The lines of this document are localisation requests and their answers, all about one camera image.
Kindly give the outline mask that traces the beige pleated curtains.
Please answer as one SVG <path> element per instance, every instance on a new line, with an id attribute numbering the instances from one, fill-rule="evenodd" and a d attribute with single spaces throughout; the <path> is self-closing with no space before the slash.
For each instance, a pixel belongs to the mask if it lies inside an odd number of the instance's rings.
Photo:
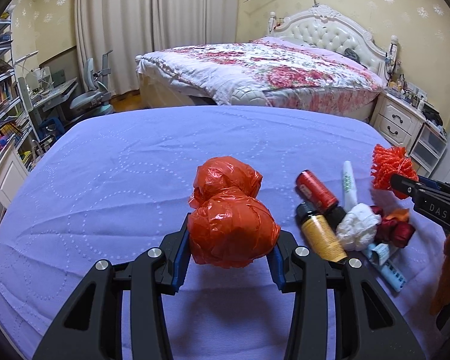
<path id="1" fill-rule="evenodd" d="M 239 0 L 75 0 L 79 66 L 110 52 L 111 89 L 138 89 L 135 58 L 236 39 Z"/>

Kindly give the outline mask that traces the yellow thread spool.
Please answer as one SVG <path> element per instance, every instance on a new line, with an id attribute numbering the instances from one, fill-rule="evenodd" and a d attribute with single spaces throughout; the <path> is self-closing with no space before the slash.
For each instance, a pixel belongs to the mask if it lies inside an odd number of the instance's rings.
<path id="1" fill-rule="evenodd" d="M 311 202 L 302 202 L 296 209 L 296 216 L 308 245 L 320 258 L 334 263 L 347 258 L 327 220 Z"/>

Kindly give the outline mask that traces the white two-drawer nightstand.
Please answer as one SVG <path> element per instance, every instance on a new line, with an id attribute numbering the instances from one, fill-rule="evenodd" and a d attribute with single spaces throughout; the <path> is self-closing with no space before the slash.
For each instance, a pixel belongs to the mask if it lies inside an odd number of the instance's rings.
<path id="1" fill-rule="evenodd" d="M 409 152 L 415 144 L 423 124 L 423 114 L 400 98 L 382 92 L 376 102 L 370 125 L 393 146 L 405 147 Z"/>

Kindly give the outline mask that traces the red thread spool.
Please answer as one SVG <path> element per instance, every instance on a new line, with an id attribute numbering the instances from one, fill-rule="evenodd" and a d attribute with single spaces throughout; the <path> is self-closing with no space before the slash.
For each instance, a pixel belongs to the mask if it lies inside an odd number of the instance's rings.
<path id="1" fill-rule="evenodd" d="M 296 186 L 321 213 L 338 206 L 339 201 L 336 196 L 310 170 L 305 170 L 298 175 Z"/>

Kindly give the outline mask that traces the bottles clutter on nightstand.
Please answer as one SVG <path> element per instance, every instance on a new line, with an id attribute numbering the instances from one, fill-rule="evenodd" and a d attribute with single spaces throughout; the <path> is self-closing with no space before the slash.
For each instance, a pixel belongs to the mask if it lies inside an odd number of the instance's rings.
<path id="1" fill-rule="evenodd" d="M 395 45 L 385 56 L 385 90 L 420 111 L 425 119 L 436 126 L 444 126 L 439 111 L 428 102 L 427 94 L 421 88 L 406 79 L 401 71 L 401 61 L 398 59 L 398 49 Z"/>

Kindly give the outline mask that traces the orange foam fruit net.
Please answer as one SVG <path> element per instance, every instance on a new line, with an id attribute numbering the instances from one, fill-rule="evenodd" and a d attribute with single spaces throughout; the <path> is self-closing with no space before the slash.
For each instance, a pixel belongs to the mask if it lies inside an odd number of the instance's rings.
<path id="1" fill-rule="evenodd" d="M 375 146 L 370 170 L 374 189 L 390 190 L 396 198 L 401 200 L 408 197 L 393 189 L 391 184 L 391 177 L 394 175 L 403 176 L 415 182 L 419 181 L 419 176 L 413 168 L 411 159 L 406 156 L 406 152 L 406 148 L 400 146 L 390 148 L 385 148 L 380 144 Z"/>

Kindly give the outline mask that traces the red plastic bag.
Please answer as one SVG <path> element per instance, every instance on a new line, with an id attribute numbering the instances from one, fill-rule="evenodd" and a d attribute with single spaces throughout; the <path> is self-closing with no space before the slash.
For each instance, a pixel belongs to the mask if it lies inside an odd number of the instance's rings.
<path id="1" fill-rule="evenodd" d="M 257 200 L 263 176 L 231 156 L 197 168 L 187 219 L 195 263 L 243 268 L 273 250 L 280 226 Z"/>

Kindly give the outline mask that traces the white tube with green print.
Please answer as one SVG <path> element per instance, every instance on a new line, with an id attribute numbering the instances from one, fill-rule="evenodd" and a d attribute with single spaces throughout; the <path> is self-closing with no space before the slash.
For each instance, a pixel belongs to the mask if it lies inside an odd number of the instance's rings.
<path id="1" fill-rule="evenodd" d="M 346 212 L 359 204 L 356 181 L 350 161 L 345 161 L 342 168 L 342 189 L 344 194 L 343 207 Z"/>

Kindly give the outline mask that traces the white tissue ball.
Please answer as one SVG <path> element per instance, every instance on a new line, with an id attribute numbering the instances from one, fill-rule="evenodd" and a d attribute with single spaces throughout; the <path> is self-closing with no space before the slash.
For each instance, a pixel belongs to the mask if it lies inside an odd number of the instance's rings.
<path id="1" fill-rule="evenodd" d="M 369 205 L 359 203 L 337 226 L 337 240 L 345 251 L 362 251 L 374 242 L 381 220 Z"/>

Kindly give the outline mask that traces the white bookshelf with books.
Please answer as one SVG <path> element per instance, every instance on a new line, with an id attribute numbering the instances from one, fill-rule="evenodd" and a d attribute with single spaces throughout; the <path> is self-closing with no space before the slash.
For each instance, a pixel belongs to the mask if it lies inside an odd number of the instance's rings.
<path id="1" fill-rule="evenodd" d="M 40 156 L 35 146 L 38 134 L 14 60 L 13 9 L 13 5 L 8 6 L 0 16 L 0 153 L 7 143 L 13 143 L 26 170 L 31 171 Z"/>

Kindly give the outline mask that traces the lavender bed sheet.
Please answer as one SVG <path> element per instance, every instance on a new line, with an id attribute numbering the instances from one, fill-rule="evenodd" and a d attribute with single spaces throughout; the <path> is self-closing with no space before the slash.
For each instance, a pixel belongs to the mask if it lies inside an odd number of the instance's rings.
<path id="1" fill-rule="evenodd" d="M 443 261 L 443 230 L 413 211 L 410 199 L 372 188 L 373 127 L 346 117 L 261 106 L 185 106 L 87 119 L 39 161 L 0 226 L 0 328 L 32 359 L 66 299 L 99 260 L 133 261 L 158 247 L 198 210 L 197 170 L 230 156 L 262 175 L 255 199 L 297 243 L 303 200 L 296 179 L 310 170 L 343 206 L 342 172 L 350 161 L 358 202 L 387 215 L 410 210 L 415 234 L 391 258 L 405 277 L 392 298 L 431 359 L 445 339 L 429 314 Z M 266 258 L 224 269 L 190 261 L 184 285 L 164 296 L 175 359 L 283 359 L 293 294 L 272 281 Z"/>

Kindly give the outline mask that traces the clear plastic drawer unit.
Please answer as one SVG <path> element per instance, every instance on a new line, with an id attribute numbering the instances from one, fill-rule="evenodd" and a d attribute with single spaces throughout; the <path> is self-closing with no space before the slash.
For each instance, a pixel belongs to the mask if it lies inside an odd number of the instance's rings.
<path id="1" fill-rule="evenodd" d="M 433 174 L 446 152 L 447 140 L 434 124 L 426 122 L 416 137 L 410 150 L 410 158 L 419 176 Z"/>

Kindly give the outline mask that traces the light blue tube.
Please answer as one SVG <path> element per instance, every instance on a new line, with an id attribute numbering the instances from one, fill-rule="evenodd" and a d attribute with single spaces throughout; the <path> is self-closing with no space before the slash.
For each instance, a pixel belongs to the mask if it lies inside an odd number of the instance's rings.
<path id="1" fill-rule="evenodd" d="M 381 274 L 382 278 L 388 283 L 388 285 L 396 293 L 399 293 L 407 283 L 407 279 L 391 260 L 397 250 L 398 248 L 391 244 L 371 243 L 367 248 L 365 248 L 365 250 L 362 251 L 362 254 Z"/>

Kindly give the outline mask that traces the white tufted headboard bed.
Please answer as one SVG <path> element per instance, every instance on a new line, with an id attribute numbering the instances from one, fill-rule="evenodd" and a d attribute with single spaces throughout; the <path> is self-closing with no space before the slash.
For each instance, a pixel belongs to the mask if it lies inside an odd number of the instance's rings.
<path id="1" fill-rule="evenodd" d="M 374 43 L 373 36 L 368 30 L 329 6 L 317 5 L 284 19 L 278 19 L 275 13 L 271 13 L 266 37 L 279 38 L 295 45 L 330 50 L 343 55 L 381 77 L 385 88 L 387 52 Z M 139 76 L 138 79 L 140 94 L 147 107 L 216 105 L 209 99 L 169 94 L 164 88 L 144 83 Z M 367 121 L 376 105 L 376 99 L 354 112 L 340 116 Z"/>

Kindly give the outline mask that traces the grey desk chair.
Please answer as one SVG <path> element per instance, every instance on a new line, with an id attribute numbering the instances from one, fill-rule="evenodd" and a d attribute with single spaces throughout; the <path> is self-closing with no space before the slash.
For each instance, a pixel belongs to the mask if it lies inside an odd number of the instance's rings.
<path id="1" fill-rule="evenodd" d="M 87 91 L 77 96 L 70 104 L 71 111 L 80 111 L 81 115 L 74 121 L 82 121 L 96 116 L 106 116 L 114 113 L 110 103 L 112 94 L 109 90 L 108 76 L 112 70 L 109 66 L 109 55 L 112 50 L 104 53 L 101 58 L 101 69 L 94 71 L 94 59 L 89 58 L 84 64 L 83 79 Z"/>

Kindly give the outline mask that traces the dark red wrapper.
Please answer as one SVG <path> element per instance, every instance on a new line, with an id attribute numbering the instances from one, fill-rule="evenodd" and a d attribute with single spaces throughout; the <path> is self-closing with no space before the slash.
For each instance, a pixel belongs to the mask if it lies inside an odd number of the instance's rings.
<path id="1" fill-rule="evenodd" d="M 376 227 L 375 242 L 391 244 L 399 249 L 407 247 L 416 232 L 416 228 L 410 224 L 410 210 L 399 208 L 386 214 L 378 205 L 370 208 L 381 217 L 381 222 Z"/>

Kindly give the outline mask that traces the grey study desk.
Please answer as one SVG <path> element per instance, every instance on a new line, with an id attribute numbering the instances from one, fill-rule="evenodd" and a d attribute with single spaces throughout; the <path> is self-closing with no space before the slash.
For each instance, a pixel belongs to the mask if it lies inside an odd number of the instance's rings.
<path id="1" fill-rule="evenodd" d="M 53 115 L 65 122 L 62 105 L 68 101 L 77 86 L 76 77 L 65 80 L 63 72 L 53 75 L 48 66 L 17 78 L 17 87 L 35 129 Z"/>

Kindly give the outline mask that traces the floral pink quilt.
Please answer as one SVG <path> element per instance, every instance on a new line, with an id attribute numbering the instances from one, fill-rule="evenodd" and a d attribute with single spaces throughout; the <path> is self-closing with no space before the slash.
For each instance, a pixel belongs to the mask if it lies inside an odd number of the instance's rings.
<path id="1" fill-rule="evenodd" d="M 139 55 L 142 82 L 219 106 L 290 108 L 344 116 L 373 102 L 381 77 L 327 49 L 264 37 Z"/>

